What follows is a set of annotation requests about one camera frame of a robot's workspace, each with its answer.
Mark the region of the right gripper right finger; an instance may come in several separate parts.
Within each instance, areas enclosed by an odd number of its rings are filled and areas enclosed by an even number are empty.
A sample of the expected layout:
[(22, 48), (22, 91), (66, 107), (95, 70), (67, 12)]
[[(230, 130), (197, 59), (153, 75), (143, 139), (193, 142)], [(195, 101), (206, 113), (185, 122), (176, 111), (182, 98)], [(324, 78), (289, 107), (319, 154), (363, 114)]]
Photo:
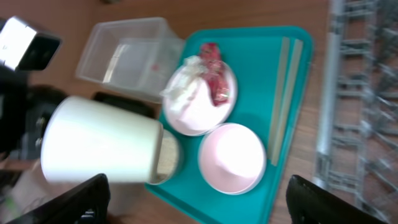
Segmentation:
[(299, 175), (291, 176), (285, 196), (293, 224), (384, 223)]

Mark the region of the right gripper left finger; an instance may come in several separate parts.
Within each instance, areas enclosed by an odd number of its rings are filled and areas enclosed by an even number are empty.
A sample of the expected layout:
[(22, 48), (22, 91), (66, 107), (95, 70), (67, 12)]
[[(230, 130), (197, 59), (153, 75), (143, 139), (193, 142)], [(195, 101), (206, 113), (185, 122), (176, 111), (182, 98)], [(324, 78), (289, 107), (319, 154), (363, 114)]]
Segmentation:
[(107, 224), (111, 198), (108, 179), (98, 174), (10, 224)]

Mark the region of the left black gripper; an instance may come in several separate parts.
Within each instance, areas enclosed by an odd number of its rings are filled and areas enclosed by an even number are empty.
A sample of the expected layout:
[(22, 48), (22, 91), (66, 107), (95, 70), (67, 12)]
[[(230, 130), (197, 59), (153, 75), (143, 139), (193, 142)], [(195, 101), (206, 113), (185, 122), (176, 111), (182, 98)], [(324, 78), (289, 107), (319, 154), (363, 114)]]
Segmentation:
[(30, 86), (27, 72), (1, 67), (1, 160), (38, 159), (50, 117), (66, 97), (49, 85)]

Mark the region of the white cup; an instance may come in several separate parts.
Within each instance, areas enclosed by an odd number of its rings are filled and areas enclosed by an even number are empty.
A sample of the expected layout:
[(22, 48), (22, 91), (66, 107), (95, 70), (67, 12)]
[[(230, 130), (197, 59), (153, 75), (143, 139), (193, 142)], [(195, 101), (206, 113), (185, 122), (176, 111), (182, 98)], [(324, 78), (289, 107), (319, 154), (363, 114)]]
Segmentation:
[(40, 164), (49, 182), (109, 182), (156, 178), (162, 124), (152, 118), (78, 96), (63, 100), (42, 140)]

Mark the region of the grey bowl of rice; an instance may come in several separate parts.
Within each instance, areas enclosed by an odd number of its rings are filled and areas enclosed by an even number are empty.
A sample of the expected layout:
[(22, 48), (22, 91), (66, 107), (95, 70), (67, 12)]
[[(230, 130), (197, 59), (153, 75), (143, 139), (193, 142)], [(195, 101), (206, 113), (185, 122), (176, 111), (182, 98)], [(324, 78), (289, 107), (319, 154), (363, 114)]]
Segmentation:
[(156, 162), (155, 175), (149, 181), (151, 185), (160, 185), (171, 179), (179, 170), (182, 156), (177, 138), (168, 130), (163, 131), (159, 158)]

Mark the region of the white tissue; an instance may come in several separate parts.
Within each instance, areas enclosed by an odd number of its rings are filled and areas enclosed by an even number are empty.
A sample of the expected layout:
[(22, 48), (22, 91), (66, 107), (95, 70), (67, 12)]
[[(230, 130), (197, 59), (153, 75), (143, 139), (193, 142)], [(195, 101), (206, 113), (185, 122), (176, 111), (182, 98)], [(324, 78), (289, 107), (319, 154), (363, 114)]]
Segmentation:
[(196, 95), (202, 74), (207, 71), (199, 56), (184, 59), (177, 76), (160, 92), (161, 96), (170, 100), (169, 108), (173, 113), (181, 113), (190, 104)]

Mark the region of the grey dishwasher rack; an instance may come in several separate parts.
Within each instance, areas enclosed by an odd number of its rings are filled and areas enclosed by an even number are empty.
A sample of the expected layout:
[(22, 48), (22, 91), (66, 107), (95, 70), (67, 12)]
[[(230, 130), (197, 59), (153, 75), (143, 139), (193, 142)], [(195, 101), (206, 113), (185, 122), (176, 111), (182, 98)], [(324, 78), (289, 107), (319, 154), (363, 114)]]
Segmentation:
[(397, 222), (397, 0), (332, 1), (313, 182)]

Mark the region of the teal plastic tray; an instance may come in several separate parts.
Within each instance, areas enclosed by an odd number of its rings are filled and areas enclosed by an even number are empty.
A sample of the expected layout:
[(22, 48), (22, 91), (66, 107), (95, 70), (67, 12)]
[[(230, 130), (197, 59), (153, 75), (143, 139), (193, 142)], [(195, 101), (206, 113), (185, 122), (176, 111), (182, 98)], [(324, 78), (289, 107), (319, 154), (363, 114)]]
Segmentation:
[(228, 121), (248, 127), (262, 142), (267, 142), (283, 37), (291, 42), (302, 41), (303, 48), (278, 163), (267, 165), (262, 180), (251, 191), (242, 195), (222, 194), (210, 187), (200, 174), (201, 137), (178, 134), (165, 116), (161, 116), (164, 128), (176, 134), (180, 142), (183, 162), (173, 178), (164, 184), (147, 185), (148, 191), (199, 222), (268, 222), (305, 94), (313, 56), (311, 35), (296, 26), (199, 30), (187, 39), (182, 53), (183, 57), (189, 57), (197, 54), (206, 42), (218, 44), (238, 84), (238, 97)]

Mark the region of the white bowl upside down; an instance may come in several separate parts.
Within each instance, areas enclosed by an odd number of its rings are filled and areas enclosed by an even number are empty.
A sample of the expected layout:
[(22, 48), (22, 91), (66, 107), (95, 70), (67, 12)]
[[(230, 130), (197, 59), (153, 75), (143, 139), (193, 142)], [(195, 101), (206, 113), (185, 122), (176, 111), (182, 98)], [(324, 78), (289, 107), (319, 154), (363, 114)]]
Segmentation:
[(255, 132), (237, 123), (223, 123), (205, 135), (198, 151), (204, 180), (227, 195), (251, 191), (263, 178), (267, 157)]

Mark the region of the clear plastic bin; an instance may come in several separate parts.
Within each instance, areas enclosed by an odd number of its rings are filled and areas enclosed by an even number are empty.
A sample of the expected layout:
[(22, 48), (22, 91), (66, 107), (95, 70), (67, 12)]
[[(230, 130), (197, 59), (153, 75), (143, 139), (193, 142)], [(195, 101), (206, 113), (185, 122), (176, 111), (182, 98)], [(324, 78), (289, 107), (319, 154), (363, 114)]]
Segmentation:
[(91, 31), (75, 74), (109, 90), (160, 103), (184, 45), (162, 17), (100, 22)]

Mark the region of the white round plate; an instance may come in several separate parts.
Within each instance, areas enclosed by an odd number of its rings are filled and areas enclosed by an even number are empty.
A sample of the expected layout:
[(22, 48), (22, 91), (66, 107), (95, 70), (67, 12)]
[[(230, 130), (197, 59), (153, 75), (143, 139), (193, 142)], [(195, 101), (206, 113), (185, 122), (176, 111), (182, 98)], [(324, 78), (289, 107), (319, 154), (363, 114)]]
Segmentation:
[(210, 89), (206, 82), (202, 80), (195, 97), (180, 115), (172, 112), (170, 109), (171, 101), (168, 98), (163, 99), (162, 116), (167, 124), (180, 134), (201, 136), (217, 125), (224, 123), (233, 111), (238, 99), (238, 82), (228, 64), (225, 64), (224, 76), (229, 86), (227, 103), (214, 106), (210, 98)]

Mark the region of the right wooden chopstick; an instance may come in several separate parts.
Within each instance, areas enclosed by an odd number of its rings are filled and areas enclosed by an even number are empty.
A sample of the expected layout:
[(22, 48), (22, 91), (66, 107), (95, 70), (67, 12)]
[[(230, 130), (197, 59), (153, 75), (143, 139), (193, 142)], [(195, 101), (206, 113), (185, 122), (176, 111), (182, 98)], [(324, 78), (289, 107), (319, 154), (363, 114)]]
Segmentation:
[(292, 55), (290, 57), (287, 81), (284, 86), (282, 106), (280, 109), (280, 116), (278, 120), (278, 126), (277, 126), (275, 143), (274, 143), (274, 152), (272, 153), (272, 159), (271, 159), (272, 165), (274, 166), (278, 164), (280, 153), (282, 150), (284, 134), (285, 130), (287, 129), (287, 119), (289, 116), (291, 101), (294, 93), (295, 81), (299, 69), (302, 49), (303, 49), (303, 42), (301, 40), (295, 39)]

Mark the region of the wooden chopstick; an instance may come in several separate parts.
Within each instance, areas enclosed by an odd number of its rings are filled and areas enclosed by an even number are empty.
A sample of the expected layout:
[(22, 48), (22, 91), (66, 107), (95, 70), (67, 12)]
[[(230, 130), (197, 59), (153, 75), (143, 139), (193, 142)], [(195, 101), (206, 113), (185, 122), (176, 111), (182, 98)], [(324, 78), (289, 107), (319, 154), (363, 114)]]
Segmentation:
[(280, 153), (282, 150), (284, 134), (285, 130), (287, 129), (287, 119), (289, 116), (291, 101), (294, 93), (295, 81), (299, 69), (302, 49), (303, 49), (303, 42), (301, 40), (295, 39), (292, 55), (290, 57), (287, 81), (284, 86), (282, 106), (280, 109), (280, 116), (278, 120), (278, 126), (277, 126), (275, 143), (274, 143), (274, 152), (272, 153), (272, 159), (271, 159), (272, 165), (274, 166), (278, 164)]
[(271, 160), (274, 153), (274, 144), (277, 135), (277, 127), (279, 122), (279, 111), (282, 101), (282, 95), (284, 91), (285, 74), (287, 69), (287, 62), (289, 58), (290, 40), (287, 37), (282, 38), (279, 64), (277, 69), (274, 102), (272, 107), (271, 125), (269, 130), (269, 141), (268, 141), (268, 158)]

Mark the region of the red snack wrapper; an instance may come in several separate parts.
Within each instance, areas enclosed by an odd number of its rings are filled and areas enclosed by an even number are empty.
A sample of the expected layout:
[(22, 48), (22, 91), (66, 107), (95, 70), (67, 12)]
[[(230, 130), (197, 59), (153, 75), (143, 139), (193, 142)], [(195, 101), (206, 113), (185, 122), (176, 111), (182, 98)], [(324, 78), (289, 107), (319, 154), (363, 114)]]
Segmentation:
[(210, 97), (214, 106), (229, 101), (229, 85), (225, 77), (226, 65), (222, 61), (221, 52), (216, 43), (205, 43), (201, 46), (199, 57), (206, 71), (202, 77), (210, 89)]

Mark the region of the left wooden chopstick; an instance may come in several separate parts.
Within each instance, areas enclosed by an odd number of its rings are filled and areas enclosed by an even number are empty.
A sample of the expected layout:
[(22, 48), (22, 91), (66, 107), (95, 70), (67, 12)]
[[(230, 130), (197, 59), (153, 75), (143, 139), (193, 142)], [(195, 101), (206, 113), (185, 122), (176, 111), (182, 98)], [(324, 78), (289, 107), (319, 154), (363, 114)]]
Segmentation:
[(277, 69), (274, 102), (272, 107), (271, 125), (269, 130), (269, 141), (268, 141), (268, 158), (271, 160), (274, 153), (274, 144), (277, 135), (277, 127), (279, 122), (279, 111), (282, 101), (282, 95), (284, 91), (285, 74), (287, 69), (287, 62), (289, 58), (290, 40), (287, 37), (282, 38), (279, 64)]

